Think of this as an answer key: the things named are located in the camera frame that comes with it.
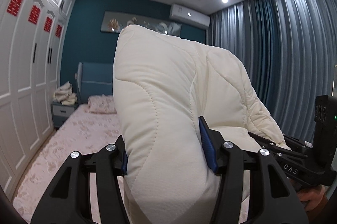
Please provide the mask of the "person's right hand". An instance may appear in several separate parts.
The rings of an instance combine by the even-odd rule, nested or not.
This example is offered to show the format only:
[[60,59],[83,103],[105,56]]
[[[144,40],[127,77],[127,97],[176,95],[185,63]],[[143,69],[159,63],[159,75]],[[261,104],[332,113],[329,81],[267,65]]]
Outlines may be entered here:
[[300,202],[305,203],[305,211],[313,211],[321,209],[327,203],[326,190],[323,185],[317,186],[315,188],[303,189],[297,193]]

